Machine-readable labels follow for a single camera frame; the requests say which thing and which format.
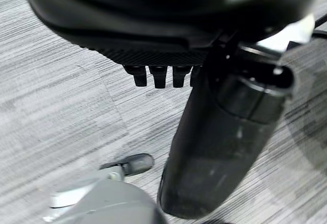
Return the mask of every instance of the black plastic cylinder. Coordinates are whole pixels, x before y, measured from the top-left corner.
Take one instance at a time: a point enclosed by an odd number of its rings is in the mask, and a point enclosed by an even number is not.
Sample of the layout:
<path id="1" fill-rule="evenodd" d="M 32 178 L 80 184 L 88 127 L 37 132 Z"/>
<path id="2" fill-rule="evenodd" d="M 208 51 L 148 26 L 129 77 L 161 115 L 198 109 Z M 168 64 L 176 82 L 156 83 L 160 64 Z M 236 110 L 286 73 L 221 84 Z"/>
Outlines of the black plastic cylinder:
<path id="1" fill-rule="evenodd" d="M 158 192 L 164 212 L 184 219 L 219 207 L 250 170 L 291 98 L 283 67 L 231 73 L 209 81 L 201 71 L 173 139 Z"/>

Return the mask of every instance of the gray carpet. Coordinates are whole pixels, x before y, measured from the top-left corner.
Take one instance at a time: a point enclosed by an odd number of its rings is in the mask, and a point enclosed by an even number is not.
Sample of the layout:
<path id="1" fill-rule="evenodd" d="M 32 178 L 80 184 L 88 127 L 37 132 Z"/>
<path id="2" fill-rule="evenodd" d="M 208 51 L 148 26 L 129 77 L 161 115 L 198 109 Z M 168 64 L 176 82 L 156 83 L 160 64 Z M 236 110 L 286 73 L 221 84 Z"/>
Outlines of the gray carpet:
<path id="1" fill-rule="evenodd" d="M 147 152 L 156 160 L 128 180 L 155 198 L 188 86 L 137 88 L 120 65 L 48 30 L 26 0 L 0 0 L 0 219 L 42 223 L 59 183 L 109 159 Z M 327 0 L 316 16 L 327 12 Z M 207 219 L 239 224 L 327 223 L 327 42 L 288 53 L 294 102 L 255 166 Z M 169 219 L 172 223 L 204 220 Z"/>

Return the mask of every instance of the black cable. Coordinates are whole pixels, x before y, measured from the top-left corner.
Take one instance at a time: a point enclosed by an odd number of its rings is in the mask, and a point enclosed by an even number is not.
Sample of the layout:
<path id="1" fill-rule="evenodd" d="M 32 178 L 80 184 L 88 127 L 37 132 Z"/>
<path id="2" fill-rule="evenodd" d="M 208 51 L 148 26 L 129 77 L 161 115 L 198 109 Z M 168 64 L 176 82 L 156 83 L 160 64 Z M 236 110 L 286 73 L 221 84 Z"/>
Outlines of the black cable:
<path id="1" fill-rule="evenodd" d="M 327 39 L 327 31 L 315 30 L 315 31 L 313 31 L 312 37 L 320 38 L 320 39 Z"/>
<path id="2" fill-rule="evenodd" d="M 324 15 L 323 17 L 319 18 L 318 20 L 316 20 L 316 27 L 315 28 L 323 25 L 326 22 L 327 22 L 327 14 Z"/>

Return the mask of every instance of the floor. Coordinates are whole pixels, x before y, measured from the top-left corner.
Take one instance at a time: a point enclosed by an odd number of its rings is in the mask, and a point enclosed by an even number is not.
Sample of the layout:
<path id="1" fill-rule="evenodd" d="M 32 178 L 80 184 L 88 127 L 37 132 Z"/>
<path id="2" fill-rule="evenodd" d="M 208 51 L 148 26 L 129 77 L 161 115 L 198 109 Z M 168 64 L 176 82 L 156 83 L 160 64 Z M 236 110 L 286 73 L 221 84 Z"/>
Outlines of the floor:
<path id="1" fill-rule="evenodd" d="M 149 76 L 148 87 L 137 88 L 121 66 L 53 34 L 26 0 L 0 5 L 2 223 L 43 223 L 55 185 L 140 152 L 156 164 L 128 182 L 155 198 L 189 80 L 174 89 L 169 73 L 167 89 L 156 90 Z M 325 12 L 320 0 L 315 15 Z M 326 46 L 314 40 L 285 55 L 299 80 L 295 99 L 242 184 L 207 220 L 327 223 Z"/>

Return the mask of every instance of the striped carpet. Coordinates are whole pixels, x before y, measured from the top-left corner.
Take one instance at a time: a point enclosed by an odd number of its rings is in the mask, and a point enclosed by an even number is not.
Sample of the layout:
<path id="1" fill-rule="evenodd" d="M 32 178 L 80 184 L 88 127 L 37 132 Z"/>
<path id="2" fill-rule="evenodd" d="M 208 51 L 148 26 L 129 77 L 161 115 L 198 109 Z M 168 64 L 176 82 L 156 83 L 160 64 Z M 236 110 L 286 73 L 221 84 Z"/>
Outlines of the striped carpet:
<path id="1" fill-rule="evenodd" d="M 26 0 L 0 6 L 1 223 L 42 223 L 54 186 L 134 153 L 151 153 L 156 165 L 128 182 L 155 198 L 189 80 L 174 89 L 170 71 L 165 90 L 150 76 L 135 87 L 120 65 L 53 34 Z M 315 14 L 324 12 L 327 0 Z M 284 62 L 298 91 L 255 166 L 211 216 L 171 223 L 327 223 L 327 42 Z"/>

